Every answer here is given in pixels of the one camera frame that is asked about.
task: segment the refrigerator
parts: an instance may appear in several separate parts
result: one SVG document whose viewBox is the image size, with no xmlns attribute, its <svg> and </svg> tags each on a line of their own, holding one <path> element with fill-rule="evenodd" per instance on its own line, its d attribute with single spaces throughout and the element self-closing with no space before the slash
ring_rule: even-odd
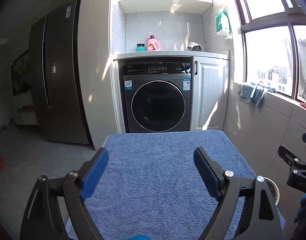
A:
<svg viewBox="0 0 306 240">
<path fill-rule="evenodd" d="M 47 140 L 89 144 L 77 61 L 79 7 L 80 0 L 64 4 L 32 25 L 31 94 Z"/>
</svg>

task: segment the countertop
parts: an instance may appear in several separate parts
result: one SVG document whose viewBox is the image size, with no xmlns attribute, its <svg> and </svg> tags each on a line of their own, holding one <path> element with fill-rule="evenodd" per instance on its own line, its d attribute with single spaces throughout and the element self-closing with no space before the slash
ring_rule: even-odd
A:
<svg viewBox="0 0 306 240">
<path fill-rule="evenodd" d="M 140 51 L 140 52 L 129 52 L 117 54 L 114 60 L 124 59 L 124 58 L 135 58 L 135 57 L 150 57 L 150 56 L 175 56 L 175 57 L 212 57 L 221 59 L 230 59 L 229 55 L 203 52 L 203 51 L 190 51 L 190 50 L 155 50 L 155 51 Z"/>
</svg>

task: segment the washing machine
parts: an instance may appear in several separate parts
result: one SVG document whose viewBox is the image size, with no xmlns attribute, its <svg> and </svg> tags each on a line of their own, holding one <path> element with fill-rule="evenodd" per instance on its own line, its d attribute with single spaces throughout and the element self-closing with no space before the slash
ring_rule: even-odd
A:
<svg viewBox="0 0 306 240">
<path fill-rule="evenodd" d="M 190 59 L 125 62 L 123 85 L 127 132 L 189 131 Z"/>
</svg>

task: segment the control panel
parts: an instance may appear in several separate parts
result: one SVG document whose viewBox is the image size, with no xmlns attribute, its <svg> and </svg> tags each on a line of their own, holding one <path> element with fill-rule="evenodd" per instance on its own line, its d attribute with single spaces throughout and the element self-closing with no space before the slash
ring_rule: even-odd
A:
<svg viewBox="0 0 306 240">
<path fill-rule="evenodd" d="M 189 74 L 190 63 L 161 62 L 161 63 L 140 63 L 124 65 L 123 73 L 126 75 L 151 75 L 151 74 Z"/>
</svg>

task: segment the washing machine label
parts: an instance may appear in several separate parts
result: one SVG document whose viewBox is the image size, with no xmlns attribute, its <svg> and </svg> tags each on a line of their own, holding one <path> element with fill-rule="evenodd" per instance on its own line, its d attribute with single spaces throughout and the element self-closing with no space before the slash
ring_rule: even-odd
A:
<svg viewBox="0 0 306 240">
<path fill-rule="evenodd" d="M 125 90 L 132 90 L 132 80 L 125 80 L 124 81 L 124 89 Z"/>
<path fill-rule="evenodd" d="M 191 78 L 183 78 L 183 91 L 190 91 Z"/>
</svg>

